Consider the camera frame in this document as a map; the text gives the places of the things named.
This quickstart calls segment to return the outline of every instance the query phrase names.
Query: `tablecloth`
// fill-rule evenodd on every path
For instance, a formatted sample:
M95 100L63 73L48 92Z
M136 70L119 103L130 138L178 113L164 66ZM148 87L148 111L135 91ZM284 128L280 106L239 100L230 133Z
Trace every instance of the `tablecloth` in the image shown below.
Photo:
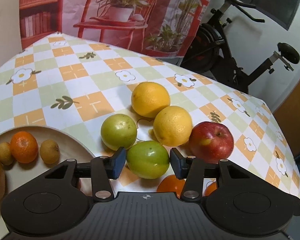
M37 41L0 67L0 133L46 125L72 135L95 156L110 155L100 127L111 114L135 120L137 141L151 139L153 119L138 116L130 101L133 89L144 81L162 84L171 105L185 108L193 125L226 125L235 141L229 160L300 198L298 168L264 101L170 63L62 33ZM186 154L183 146L178 149ZM112 184L116 192L151 192L172 173L170 167L161 178L144 180L124 167ZM209 183L205 179L204 187Z

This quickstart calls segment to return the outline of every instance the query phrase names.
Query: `brown door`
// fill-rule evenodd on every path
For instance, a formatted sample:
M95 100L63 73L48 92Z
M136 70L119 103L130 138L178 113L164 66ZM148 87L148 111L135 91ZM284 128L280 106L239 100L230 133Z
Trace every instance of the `brown door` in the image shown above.
M274 112L276 118L293 156L300 153L300 81Z

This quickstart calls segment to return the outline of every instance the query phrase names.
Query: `plant pot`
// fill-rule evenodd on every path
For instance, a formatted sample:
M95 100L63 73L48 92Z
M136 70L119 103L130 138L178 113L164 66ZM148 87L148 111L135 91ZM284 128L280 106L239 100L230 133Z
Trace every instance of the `plant pot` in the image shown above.
M127 22L133 11L133 8L121 8L110 6L107 12L109 20L116 22Z
M178 54L179 50L173 52L164 52L153 50L152 46L146 47L143 51L144 54L151 57L175 57Z

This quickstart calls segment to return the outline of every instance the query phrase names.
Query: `apple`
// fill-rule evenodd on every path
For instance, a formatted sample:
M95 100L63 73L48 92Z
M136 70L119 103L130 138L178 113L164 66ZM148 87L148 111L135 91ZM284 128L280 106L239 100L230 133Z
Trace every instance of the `apple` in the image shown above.
M193 127L189 147L192 154L207 163L218 163L227 159L234 147L228 127L216 122L201 122Z

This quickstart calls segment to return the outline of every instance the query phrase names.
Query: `stationary bike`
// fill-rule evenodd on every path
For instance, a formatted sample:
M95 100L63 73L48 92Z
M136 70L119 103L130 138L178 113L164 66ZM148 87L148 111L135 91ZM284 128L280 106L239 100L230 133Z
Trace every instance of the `stationary bike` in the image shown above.
M265 22L264 19L255 19L242 9L242 7L256 8L255 5L242 3L238 0L225 0L220 9L211 10L211 13L213 13L211 19L207 23L200 25L181 67L200 74L210 70L218 82L244 93L248 93L248 86L266 70L269 70L269 73L272 74L274 72L272 65L278 59L285 64L285 68L288 71L293 71L294 69L287 61L298 64L300 55L292 46L286 43L278 43L279 53L275 51L272 56L267 58L250 75L247 75L242 67L237 66L235 59L231 55L224 32L224 28L228 24L231 24L232 20L227 18L227 22L224 24L220 21L231 5L235 6L252 21ZM222 50L223 57L219 55L220 49Z

